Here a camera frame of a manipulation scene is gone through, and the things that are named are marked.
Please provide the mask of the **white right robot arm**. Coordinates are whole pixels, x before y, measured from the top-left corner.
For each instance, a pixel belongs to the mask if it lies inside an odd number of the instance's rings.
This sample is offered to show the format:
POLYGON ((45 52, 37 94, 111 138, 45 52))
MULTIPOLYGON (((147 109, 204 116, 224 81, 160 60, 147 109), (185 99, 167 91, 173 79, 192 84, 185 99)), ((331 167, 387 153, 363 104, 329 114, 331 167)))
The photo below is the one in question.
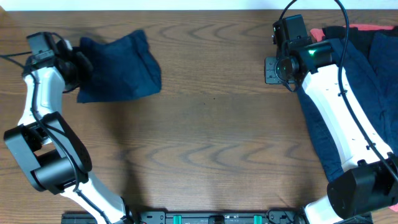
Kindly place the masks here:
POLYGON ((298 94, 328 178, 327 194, 303 210, 307 223, 339 223, 397 204, 397 104, 351 42, 285 41, 266 58, 265 78, 298 94))

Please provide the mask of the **dark blue shorts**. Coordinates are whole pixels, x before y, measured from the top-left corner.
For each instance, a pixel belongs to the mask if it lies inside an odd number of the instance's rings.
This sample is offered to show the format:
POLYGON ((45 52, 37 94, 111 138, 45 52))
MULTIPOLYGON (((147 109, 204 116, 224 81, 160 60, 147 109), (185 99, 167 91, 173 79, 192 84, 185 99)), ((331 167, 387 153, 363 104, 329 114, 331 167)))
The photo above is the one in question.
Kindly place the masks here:
POLYGON ((79 103, 137 100, 162 89, 161 68, 143 30, 108 44, 82 37, 79 50, 93 66, 91 78, 80 85, 79 103))

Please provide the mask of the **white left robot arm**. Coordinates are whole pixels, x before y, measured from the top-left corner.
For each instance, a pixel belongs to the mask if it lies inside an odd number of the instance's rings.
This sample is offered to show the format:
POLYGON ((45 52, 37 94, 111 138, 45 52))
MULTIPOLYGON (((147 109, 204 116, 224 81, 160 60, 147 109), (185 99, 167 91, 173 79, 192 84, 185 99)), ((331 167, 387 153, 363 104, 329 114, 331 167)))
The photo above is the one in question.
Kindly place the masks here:
POLYGON ((27 85, 18 125, 4 133, 7 148, 30 184, 60 194, 83 207, 96 223, 135 223, 124 199, 92 170, 84 144, 62 117, 62 95, 79 83, 91 63, 69 41, 50 33, 27 37, 31 56, 22 77, 27 85))

